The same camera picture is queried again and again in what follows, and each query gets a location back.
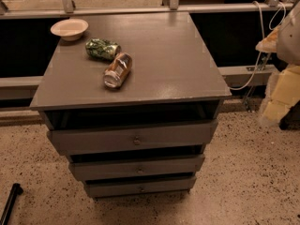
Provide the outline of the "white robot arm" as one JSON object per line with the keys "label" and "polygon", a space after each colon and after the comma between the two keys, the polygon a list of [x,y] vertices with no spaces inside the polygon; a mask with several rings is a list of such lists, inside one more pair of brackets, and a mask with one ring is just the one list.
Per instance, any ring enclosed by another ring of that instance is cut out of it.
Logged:
{"label": "white robot arm", "polygon": [[300,3],[255,49],[275,53],[279,60],[288,64],[270,77],[261,106],[260,122],[264,126],[278,125],[300,101]]}

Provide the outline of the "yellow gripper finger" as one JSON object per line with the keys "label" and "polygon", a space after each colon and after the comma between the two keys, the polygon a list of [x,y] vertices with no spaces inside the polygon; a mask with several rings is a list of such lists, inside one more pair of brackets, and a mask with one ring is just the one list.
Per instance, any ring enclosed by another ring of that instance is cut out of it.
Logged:
{"label": "yellow gripper finger", "polygon": [[255,49],[262,53],[276,53],[278,42],[278,28],[276,27],[267,37],[261,40]]}
{"label": "yellow gripper finger", "polygon": [[300,66],[288,65],[269,77],[259,112],[263,126],[278,125],[300,101]]}

